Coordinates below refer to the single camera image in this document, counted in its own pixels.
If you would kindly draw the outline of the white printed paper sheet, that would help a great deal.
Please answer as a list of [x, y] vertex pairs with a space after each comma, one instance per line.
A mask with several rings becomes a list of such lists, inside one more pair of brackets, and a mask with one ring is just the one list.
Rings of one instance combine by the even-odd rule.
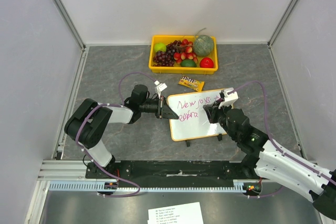
[[199, 202], [149, 209], [148, 215], [148, 223], [204, 223]]

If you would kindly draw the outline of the green apple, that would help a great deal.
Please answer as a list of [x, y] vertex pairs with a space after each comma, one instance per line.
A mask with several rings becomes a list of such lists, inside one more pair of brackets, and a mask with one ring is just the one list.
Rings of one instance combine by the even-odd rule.
[[166, 52], [166, 44], [162, 42], [154, 44], [154, 52], [157, 53], [159, 51]]

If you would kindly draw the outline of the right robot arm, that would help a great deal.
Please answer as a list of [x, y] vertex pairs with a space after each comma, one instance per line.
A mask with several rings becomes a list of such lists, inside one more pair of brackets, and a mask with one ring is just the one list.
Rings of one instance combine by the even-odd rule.
[[287, 150], [250, 124], [241, 109], [205, 105], [212, 124], [219, 124], [245, 153], [240, 172], [248, 179], [270, 179], [303, 196], [324, 216], [335, 219], [335, 171], [323, 168]]

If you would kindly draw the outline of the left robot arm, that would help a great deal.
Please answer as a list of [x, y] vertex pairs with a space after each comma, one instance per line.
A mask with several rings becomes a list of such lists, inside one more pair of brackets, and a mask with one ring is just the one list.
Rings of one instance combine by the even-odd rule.
[[108, 124], [135, 123], [142, 113], [152, 113], [158, 119], [177, 120], [179, 116], [169, 107], [161, 91], [166, 84], [155, 82], [155, 94], [150, 97], [147, 86], [138, 84], [124, 105], [103, 104], [87, 98], [67, 121], [64, 132], [74, 140], [91, 160], [98, 163], [97, 173], [111, 178], [115, 173], [114, 156], [101, 140]]

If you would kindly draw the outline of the red tomato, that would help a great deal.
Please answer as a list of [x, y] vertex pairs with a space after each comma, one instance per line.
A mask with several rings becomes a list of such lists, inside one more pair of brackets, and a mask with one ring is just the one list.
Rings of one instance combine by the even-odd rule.
[[214, 62], [211, 58], [209, 57], [204, 57], [200, 63], [199, 63], [199, 66], [201, 68], [214, 68]]

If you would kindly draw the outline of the dark purple grape bunch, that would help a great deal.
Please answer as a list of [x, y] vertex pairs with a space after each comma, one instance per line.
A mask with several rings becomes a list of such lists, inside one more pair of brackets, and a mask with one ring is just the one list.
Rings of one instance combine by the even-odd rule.
[[166, 44], [166, 52], [154, 52], [153, 57], [153, 66], [154, 67], [173, 67], [175, 64], [175, 60], [173, 58], [174, 49], [173, 42]]

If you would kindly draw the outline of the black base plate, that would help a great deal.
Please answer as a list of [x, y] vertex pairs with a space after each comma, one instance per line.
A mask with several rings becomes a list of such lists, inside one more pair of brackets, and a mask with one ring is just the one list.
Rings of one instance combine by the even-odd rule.
[[234, 180], [259, 180], [229, 161], [116, 161], [107, 171], [140, 187], [228, 187]]

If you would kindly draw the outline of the yellow plastic tray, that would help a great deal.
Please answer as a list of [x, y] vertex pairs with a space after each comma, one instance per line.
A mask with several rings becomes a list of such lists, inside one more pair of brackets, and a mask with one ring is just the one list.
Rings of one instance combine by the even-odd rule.
[[214, 74], [218, 70], [218, 56], [217, 56], [217, 41], [216, 37], [211, 36], [211, 38], [214, 41], [214, 50], [208, 55], [209, 58], [212, 59], [214, 62], [213, 68], [201, 68], [200, 67], [200, 60], [201, 57], [197, 57], [198, 63], [197, 67], [181, 67], [177, 63], [174, 64], [173, 67], [155, 67], [155, 62], [153, 61], [153, 58], [155, 56], [154, 52], [154, 44], [163, 42], [165, 44], [168, 44], [170, 42], [173, 42], [175, 40], [183, 40], [187, 39], [189, 41], [194, 41], [194, 36], [182, 36], [182, 35], [153, 35], [152, 41], [151, 41], [151, 50], [150, 50], [150, 56], [149, 56], [149, 63], [148, 67], [153, 73], [180, 73], [180, 74]]

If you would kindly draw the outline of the yellow candy packet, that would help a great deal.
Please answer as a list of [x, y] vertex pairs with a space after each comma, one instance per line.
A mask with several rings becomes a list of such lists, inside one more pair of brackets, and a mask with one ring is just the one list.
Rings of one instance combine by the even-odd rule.
[[185, 75], [182, 75], [179, 80], [179, 85], [188, 87], [196, 92], [201, 92], [203, 90], [204, 84], [204, 81], [198, 81]]

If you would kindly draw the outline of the yellow framed whiteboard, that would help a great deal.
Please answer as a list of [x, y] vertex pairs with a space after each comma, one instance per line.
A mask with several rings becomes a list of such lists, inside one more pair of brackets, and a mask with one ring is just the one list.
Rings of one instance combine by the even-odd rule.
[[209, 123], [204, 105], [210, 105], [220, 98], [221, 89], [171, 95], [167, 98], [169, 107], [179, 116], [170, 120], [173, 141], [187, 141], [197, 138], [226, 134], [217, 123]]

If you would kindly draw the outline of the green netted melon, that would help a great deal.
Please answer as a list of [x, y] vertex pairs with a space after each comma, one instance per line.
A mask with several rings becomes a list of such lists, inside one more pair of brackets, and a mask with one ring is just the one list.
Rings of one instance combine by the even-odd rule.
[[206, 57], [214, 50], [214, 41], [212, 37], [202, 34], [205, 28], [199, 30], [195, 35], [193, 42], [193, 51], [197, 56]]

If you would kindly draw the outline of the red grape bunch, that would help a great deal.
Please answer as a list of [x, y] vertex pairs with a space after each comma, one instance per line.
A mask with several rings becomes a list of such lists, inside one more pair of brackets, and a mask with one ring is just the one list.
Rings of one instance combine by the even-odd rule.
[[198, 62], [197, 55], [193, 51], [193, 42], [187, 39], [176, 40], [173, 42], [175, 62], [180, 66], [181, 61], [184, 59], [192, 59], [196, 63]]

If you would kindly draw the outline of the green avocado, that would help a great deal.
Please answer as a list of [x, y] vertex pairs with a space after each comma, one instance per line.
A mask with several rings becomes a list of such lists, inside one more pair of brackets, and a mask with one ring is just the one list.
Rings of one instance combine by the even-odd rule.
[[195, 68], [197, 67], [197, 63], [192, 59], [184, 59], [181, 61], [180, 66], [185, 68]]

